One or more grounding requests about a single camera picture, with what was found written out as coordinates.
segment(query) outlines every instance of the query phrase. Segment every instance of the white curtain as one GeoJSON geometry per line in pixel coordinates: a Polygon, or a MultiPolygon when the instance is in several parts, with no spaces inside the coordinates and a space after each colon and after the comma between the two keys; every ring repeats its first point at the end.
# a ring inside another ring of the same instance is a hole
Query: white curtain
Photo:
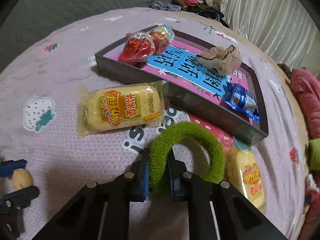
{"type": "Polygon", "coordinates": [[[299,0],[215,0],[230,28],[273,58],[297,68],[318,29],[299,0]]]}

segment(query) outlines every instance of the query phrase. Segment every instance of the packaged cake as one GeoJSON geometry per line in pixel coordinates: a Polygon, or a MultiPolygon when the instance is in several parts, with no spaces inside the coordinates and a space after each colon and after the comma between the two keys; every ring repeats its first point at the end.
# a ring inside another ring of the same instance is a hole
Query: packaged cake
{"type": "Polygon", "coordinates": [[[252,150],[229,147],[225,150],[228,181],[236,187],[260,212],[266,203],[260,171],[252,150]]]}
{"type": "Polygon", "coordinates": [[[83,90],[78,106],[78,135],[160,122],[166,81],[83,90]]]}
{"type": "Polygon", "coordinates": [[[155,43],[155,54],[157,55],[162,54],[175,37],[173,30],[167,25],[158,25],[149,34],[155,43]]]}

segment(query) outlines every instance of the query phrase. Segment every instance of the red cloth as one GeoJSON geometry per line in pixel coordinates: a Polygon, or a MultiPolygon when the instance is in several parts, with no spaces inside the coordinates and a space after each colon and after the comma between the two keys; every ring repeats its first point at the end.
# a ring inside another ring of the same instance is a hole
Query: red cloth
{"type": "Polygon", "coordinates": [[[196,6],[196,5],[198,5],[198,1],[197,0],[185,0],[185,3],[188,6],[196,6]]]}
{"type": "Polygon", "coordinates": [[[320,137],[320,83],[308,70],[300,68],[292,72],[290,87],[307,120],[313,139],[320,137]]]}

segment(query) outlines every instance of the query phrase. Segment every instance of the pile of clothes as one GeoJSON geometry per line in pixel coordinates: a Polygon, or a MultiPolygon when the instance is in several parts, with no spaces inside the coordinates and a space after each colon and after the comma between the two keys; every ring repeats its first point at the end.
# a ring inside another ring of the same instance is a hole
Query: pile of clothes
{"type": "Polygon", "coordinates": [[[212,0],[172,0],[172,3],[181,6],[183,11],[193,12],[208,19],[216,20],[229,28],[223,20],[224,15],[219,6],[215,5],[212,0]]]}

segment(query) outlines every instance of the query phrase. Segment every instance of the wrapped candy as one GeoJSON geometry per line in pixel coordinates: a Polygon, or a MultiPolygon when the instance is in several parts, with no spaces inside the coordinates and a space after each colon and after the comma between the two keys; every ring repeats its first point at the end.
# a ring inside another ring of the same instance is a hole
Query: wrapped candy
{"type": "Polygon", "coordinates": [[[259,122],[257,103],[254,95],[239,84],[227,82],[228,95],[224,102],[237,112],[245,114],[254,121],[259,122]]]}
{"type": "Polygon", "coordinates": [[[133,62],[147,62],[155,49],[152,37],[148,33],[132,33],[124,45],[121,58],[133,62]]]}
{"type": "Polygon", "coordinates": [[[234,45],[227,49],[223,47],[205,49],[196,56],[196,60],[209,69],[217,69],[222,76],[232,74],[242,63],[239,49],[234,45]]]}
{"type": "Polygon", "coordinates": [[[149,33],[156,46],[155,54],[162,54],[173,41],[175,34],[167,25],[158,25],[149,33]]]}

